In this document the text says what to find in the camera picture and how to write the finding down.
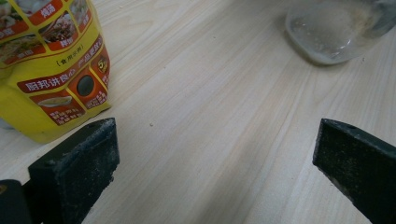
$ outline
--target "glass jar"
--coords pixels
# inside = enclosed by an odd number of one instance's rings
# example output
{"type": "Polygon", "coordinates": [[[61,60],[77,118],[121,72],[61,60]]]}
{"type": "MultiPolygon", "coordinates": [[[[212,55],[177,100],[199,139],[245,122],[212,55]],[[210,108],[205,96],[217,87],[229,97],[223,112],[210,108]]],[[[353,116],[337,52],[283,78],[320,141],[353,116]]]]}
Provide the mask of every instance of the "glass jar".
{"type": "Polygon", "coordinates": [[[286,18],[292,41],[317,63],[342,63],[396,23],[396,0],[300,0],[286,18]]]}

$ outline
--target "wooden surface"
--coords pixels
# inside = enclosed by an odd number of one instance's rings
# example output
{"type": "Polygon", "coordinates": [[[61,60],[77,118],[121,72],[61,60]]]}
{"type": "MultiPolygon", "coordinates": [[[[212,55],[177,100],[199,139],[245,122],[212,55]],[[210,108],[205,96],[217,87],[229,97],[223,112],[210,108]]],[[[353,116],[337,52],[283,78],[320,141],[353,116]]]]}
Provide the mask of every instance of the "wooden surface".
{"type": "MultiPolygon", "coordinates": [[[[288,0],[94,0],[121,163],[84,223],[370,223],[312,165],[321,118],[396,145],[396,31],[318,67],[288,0]]],[[[0,179],[64,140],[0,130],[0,179]]]]}

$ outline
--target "wood grain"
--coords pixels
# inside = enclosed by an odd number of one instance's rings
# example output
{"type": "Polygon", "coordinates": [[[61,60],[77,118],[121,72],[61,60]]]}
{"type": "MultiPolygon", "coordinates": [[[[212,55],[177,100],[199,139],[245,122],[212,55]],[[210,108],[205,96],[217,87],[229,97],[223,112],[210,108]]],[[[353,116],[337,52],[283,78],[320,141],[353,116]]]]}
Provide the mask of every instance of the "wood grain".
{"type": "MultiPolygon", "coordinates": [[[[112,67],[121,164],[84,223],[370,223],[312,165],[321,118],[396,145],[396,33],[315,66],[287,0],[93,0],[112,67]]],[[[0,178],[41,146],[0,130],[0,178]]]]}

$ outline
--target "food image on package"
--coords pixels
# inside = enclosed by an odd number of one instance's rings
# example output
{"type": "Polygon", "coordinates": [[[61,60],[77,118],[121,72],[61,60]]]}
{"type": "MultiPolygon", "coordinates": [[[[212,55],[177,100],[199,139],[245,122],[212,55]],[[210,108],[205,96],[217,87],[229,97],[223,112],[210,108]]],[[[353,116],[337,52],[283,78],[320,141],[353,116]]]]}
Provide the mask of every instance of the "food image on package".
{"type": "Polygon", "coordinates": [[[47,143],[110,107],[90,0],[0,0],[0,119],[47,143]]]}

